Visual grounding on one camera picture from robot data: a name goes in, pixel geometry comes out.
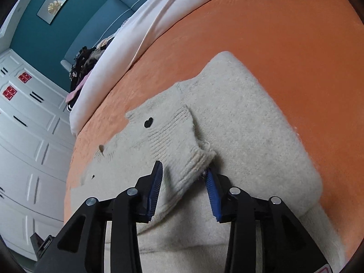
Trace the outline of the teal padded headboard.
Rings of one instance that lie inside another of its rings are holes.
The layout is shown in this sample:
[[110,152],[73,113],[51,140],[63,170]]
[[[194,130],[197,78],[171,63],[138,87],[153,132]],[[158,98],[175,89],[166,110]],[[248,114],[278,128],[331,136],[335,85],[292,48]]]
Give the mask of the teal padded headboard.
[[89,19],[61,60],[67,72],[81,48],[93,48],[114,34],[147,0],[107,0]]

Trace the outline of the white pink duvet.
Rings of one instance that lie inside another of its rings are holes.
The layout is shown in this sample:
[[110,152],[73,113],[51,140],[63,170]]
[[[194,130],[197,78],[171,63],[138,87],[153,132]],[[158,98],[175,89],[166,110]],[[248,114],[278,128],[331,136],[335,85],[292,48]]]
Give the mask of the white pink duvet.
[[77,136],[104,98],[143,53],[179,20],[210,0],[147,0],[117,31],[91,70],[70,113]]

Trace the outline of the dark clothes pile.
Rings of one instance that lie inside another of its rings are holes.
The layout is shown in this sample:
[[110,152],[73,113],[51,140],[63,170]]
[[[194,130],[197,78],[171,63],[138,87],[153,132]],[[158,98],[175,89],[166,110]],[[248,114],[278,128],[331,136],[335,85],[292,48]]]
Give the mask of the dark clothes pile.
[[71,112],[92,69],[114,39],[114,35],[102,40],[96,47],[83,47],[75,57],[70,71],[70,93],[65,99],[67,111]]

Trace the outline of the white wardrobe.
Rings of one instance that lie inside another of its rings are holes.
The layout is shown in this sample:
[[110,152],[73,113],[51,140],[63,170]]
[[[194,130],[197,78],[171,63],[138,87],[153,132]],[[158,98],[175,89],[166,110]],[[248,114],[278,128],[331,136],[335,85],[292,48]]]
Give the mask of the white wardrobe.
[[57,235],[75,137],[67,93],[8,49],[1,54],[1,236],[35,259],[30,241]]

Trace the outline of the orange bed cover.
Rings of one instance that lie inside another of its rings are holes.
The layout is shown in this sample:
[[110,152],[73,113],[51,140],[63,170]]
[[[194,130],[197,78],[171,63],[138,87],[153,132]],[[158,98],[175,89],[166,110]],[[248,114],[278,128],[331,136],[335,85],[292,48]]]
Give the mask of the orange bed cover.
[[211,0],[172,26],[110,91],[76,138],[67,188],[125,114],[216,54],[233,53],[283,111],[323,180],[346,255],[363,239],[363,23],[348,0]]

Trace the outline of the cream knit sweater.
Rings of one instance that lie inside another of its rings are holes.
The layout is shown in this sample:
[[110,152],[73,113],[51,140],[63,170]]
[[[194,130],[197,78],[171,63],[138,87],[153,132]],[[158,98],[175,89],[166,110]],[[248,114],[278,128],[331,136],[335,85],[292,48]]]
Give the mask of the cream knit sweater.
[[220,52],[197,76],[126,118],[96,150],[70,204],[75,211],[87,198],[114,198],[162,162],[155,215],[137,228],[144,272],[224,270],[230,227],[212,214],[202,178],[210,164],[252,197],[279,196],[332,270],[344,267],[344,246],[320,205],[320,175],[281,110],[232,53]]

